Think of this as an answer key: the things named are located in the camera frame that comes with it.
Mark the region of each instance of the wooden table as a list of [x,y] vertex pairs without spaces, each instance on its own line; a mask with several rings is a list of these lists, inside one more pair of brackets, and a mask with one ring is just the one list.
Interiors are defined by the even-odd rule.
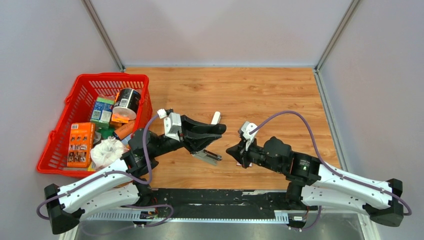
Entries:
[[[238,129],[245,121],[259,125],[283,110],[302,114],[312,127],[324,160],[340,167],[311,68],[233,67],[129,67],[129,74],[149,77],[153,113],[173,108],[193,120],[210,123],[215,111],[226,133],[207,149],[222,156],[217,166],[192,157],[179,149],[157,157],[152,188],[284,190],[285,176],[253,165],[236,166],[225,150],[240,141]],[[150,130],[163,134],[162,120]],[[297,152],[316,156],[308,131],[295,115],[282,115],[265,125],[256,135],[258,145],[276,136]]]

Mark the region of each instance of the red basket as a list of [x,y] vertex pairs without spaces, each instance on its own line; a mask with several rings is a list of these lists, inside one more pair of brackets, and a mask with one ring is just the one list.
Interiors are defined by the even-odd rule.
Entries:
[[67,164],[69,134],[72,123],[90,121],[91,113],[99,95],[115,96],[123,88],[142,89],[140,107],[132,132],[145,127],[152,117],[152,103],[149,95],[149,78],[141,74],[100,73],[79,75],[69,96],[65,98],[65,107],[50,132],[47,144],[37,164],[37,171],[42,174],[60,174],[74,178],[85,178],[94,171],[63,170]]

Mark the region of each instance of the gray wall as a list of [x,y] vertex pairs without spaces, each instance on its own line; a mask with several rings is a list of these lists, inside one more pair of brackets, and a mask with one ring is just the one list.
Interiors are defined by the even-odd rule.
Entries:
[[351,0],[93,0],[129,65],[315,65]]
[[423,239],[424,1],[364,0],[322,78],[348,169],[403,181],[413,214],[383,240]]
[[76,76],[117,68],[79,0],[0,1],[0,16],[0,239],[58,239],[36,207],[74,179],[38,159]]

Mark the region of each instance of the crumpled white bag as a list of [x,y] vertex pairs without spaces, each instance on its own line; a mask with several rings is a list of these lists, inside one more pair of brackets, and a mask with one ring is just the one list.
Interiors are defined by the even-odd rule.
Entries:
[[95,163],[95,169],[101,170],[119,159],[129,149],[114,137],[102,140],[90,151],[91,160]]

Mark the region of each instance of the green object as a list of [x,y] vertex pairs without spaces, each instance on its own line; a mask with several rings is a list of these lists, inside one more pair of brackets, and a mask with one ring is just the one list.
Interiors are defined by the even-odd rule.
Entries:
[[108,137],[112,137],[114,134],[114,131],[115,129],[113,129],[112,127],[111,128],[102,127],[97,130],[97,132],[101,134],[102,139],[108,139]]
[[95,123],[98,128],[108,128],[114,103],[113,100],[99,96],[95,101],[90,122]]

